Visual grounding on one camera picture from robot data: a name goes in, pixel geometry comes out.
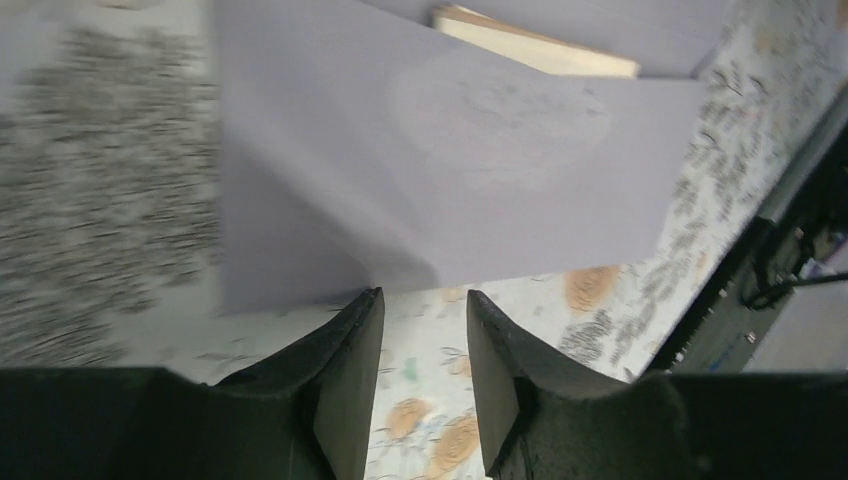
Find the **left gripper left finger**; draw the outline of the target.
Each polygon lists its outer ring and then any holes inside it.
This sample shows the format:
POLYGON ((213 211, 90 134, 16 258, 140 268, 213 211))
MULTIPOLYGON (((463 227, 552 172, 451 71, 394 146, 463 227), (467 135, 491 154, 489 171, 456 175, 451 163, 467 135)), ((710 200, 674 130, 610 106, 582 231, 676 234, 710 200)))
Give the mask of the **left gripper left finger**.
POLYGON ((162 367, 5 368, 5 479, 360 479, 385 304, 330 321, 216 384, 162 367))

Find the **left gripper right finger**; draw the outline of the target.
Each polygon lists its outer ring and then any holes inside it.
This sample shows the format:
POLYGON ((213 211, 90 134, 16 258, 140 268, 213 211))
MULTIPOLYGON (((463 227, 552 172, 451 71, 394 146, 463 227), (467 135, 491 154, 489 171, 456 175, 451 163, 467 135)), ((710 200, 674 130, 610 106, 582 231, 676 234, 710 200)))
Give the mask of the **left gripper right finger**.
POLYGON ((480 451, 494 479, 843 479, 843 373, 608 377, 467 295, 480 451))

